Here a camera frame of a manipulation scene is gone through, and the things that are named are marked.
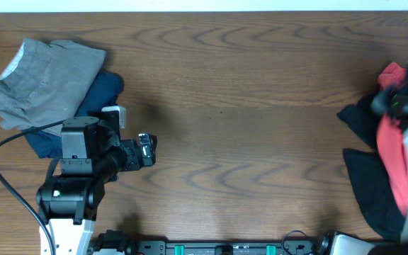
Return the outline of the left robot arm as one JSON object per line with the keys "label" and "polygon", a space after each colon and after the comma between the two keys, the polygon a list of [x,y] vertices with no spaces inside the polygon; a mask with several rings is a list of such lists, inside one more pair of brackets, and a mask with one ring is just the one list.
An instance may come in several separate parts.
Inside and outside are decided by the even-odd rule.
{"label": "left robot arm", "polygon": [[49,174],[36,197],[42,254],[136,254],[136,243],[123,232],[91,236],[104,186],[122,171],[153,166],[156,136],[141,133],[122,140],[118,114],[112,111],[65,120],[61,137],[61,173]]}

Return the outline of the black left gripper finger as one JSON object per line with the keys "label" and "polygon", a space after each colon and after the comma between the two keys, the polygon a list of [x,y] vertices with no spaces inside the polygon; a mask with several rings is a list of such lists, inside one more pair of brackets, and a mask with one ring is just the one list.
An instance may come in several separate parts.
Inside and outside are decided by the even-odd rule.
{"label": "black left gripper finger", "polygon": [[149,133],[140,133],[138,135],[141,145],[156,146],[157,137]]}
{"label": "black left gripper finger", "polygon": [[144,166],[153,166],[156,162],[155,148],[152,145],[141,146],[142,162]]}

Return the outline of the red t-shirt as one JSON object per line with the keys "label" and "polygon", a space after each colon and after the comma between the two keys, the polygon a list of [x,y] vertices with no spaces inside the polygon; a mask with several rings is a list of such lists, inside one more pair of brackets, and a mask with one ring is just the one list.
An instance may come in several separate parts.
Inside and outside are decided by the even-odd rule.
{"label": "red t-shirt", "polygon": [[[391,62],[378,77],[381,91],[390,87],[401,88],[405,80],[406,69]],[[399,211],[403,216],[408,211],[408,166],[404,149],[402,131],[391,118],[384,114],[380,120],[376,142],[378,153],[386,168],[390,187]]]}

